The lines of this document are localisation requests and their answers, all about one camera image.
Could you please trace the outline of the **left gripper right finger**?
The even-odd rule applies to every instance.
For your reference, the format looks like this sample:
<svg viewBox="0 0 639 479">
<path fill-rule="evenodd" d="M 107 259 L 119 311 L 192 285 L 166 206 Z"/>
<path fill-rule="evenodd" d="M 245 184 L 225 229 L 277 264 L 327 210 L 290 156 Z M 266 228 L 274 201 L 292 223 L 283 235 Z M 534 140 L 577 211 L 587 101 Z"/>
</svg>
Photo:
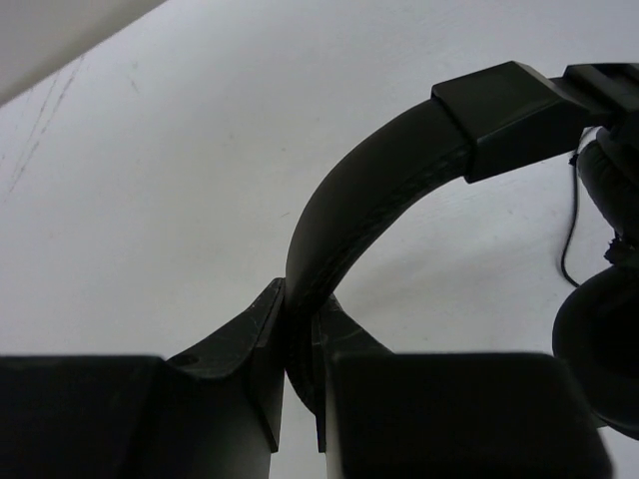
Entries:
<svg viewBox="0 0 639 479">
<path fill-rule="evenodd" d="M 610 478 L 566 367 L 543 353 L 394 353 L 335 299 L 312 322 L 331 478 Z"/>
</svg>

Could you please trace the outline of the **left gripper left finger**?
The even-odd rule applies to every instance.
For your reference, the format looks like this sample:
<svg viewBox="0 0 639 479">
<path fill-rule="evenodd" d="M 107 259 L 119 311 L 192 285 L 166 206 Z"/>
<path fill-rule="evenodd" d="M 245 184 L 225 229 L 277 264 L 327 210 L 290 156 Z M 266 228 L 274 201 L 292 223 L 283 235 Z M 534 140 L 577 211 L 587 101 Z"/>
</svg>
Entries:
<svg viewBox="0 0 639 479">
<path fill-rule="evenodd" d="M 273 280 L 183 352 L 1 359 L 5 478 L 266 478 L 284 393 Z"/>
</svg>

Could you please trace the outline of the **black headphones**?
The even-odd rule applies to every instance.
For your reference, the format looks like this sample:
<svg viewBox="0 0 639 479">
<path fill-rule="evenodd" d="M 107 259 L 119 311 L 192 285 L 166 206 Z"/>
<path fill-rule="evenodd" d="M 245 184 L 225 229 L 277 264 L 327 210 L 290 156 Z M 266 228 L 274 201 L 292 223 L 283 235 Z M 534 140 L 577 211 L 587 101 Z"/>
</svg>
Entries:
<svg viewBox="0 0 639 479">
<path fill-rule="evenodd" d="M 638 434 L 638 67 L 579 64 L 545 78 L 506 62 L 433 86 L 347 154 L 307 203 L 287 256 L 287 373 L 309 410 L 312 319 L 359 257 L 407 209 L 455 180 L 476 183 L 570 154 L 615 237 L 608 267 L 560 307 L 554 354 L 594 415 Z"/>
</svg>

